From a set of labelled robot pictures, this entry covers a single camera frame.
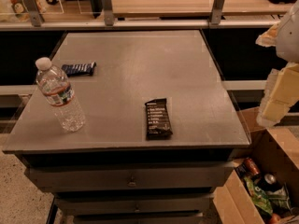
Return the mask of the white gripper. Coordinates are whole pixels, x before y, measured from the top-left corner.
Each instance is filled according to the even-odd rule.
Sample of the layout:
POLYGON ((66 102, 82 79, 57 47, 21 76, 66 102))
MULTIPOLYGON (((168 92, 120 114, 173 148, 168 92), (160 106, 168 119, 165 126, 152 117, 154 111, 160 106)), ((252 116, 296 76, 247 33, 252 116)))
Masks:
POLYGON ((280 23, 272 25, 255 41, 259 46, 276 46, 277 56, 287 65, 281 70, 272 69, 265 83, 257 123, 273 127, 299 101, 299 3, 294 3, 280 23))

